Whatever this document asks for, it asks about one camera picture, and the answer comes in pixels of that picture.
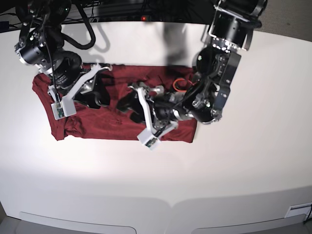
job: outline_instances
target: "white table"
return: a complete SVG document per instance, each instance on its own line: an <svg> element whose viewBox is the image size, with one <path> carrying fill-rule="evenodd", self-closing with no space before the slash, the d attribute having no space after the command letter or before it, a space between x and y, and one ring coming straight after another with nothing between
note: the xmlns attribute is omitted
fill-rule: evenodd
<svg viewBox="0 0 312 234"><path fill-rule="evenodd" d="M84 62L191 66L204 25L93 24ZM83 24L64 32L87 43ZM14 53L19 32L0 34L0 201L21 212L83 223L130 226L138 234L189 234L283 218L312 201L312 43L255 32L232 84L223 119L198 125L194 143L56 142L32 91L35 67Z"/></svg>

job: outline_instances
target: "white tabletop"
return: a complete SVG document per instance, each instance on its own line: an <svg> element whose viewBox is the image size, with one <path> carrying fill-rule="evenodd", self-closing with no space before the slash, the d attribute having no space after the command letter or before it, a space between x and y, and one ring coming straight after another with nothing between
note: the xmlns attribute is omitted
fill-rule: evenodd
<svg viewBox="0 0 312 234"><path fill-rule="evenodd" d="M204 25L93 28L92 49L65 46L84 62L191 66L203 46ZM83 24L64 32L81 43L89 38ZM184 234L283 218L290 205L312 201L312 43L255 32L223 119L199 124L192 144L163 142L150 152L138 141L56 142L32 91L37 70L14 53L18 38L0 34L0 201L8 216Z"/></svg>

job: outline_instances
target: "red t-shirt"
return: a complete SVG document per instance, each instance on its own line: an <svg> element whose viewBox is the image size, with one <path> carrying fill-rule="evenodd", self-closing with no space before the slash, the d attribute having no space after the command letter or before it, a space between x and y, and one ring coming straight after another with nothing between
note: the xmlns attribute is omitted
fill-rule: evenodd
<svg viewBox="0 0 312 234"><path fill-rule="evenodd" d="M144 129L144 124L137 124L129 119L131 111L126 114L116 109L117 102L126 96L131 89L129 83L143 81L155 87L164 85L169 90L175 79L189 78L192 68L186 67L152 67L113 65L113 71L104 71L102 79L111 96L109 107L99 110L90 109L75 103L77 114L61 120L55 120L51 109L52 98L48 95L50 79L39 74L34 78L33 90L40 98L49 118L52 135L56 140L63 140L68 135L81 138L137 140ZM181 121L179 128L165 135L162 140L185 141L191 143L196 131L196 120Z"/></svg>

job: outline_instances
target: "red cloth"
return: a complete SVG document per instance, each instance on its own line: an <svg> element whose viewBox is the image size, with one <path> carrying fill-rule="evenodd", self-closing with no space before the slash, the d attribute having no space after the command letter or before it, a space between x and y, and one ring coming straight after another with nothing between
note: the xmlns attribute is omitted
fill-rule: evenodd
<svg viewBox="0 0 312 234"><path fill-rule="evenodd" d="M144 124L136 124L129 119L131 111L123 114L116 109L118 100L126 96L131 90L128 83L143 81L154 87L164 85L169 90L173 81L178 77L192 75L191 68L185 67L150 67L114 65L113 71L105 71L103 83L108 85L107 91L111 96L109 107L99 110L89 109L75 103L77 114L56 121L53 116L52 98L47 94L50 79L39 74L34 78L33 90L40 98L49 118L52 135L56 140L63 140L68 135L81 138L137 140L137 135L145 128ZM185 141L191 143L196 131L195 120L179 123L179 128L165 135L162 140Z"/></svg>

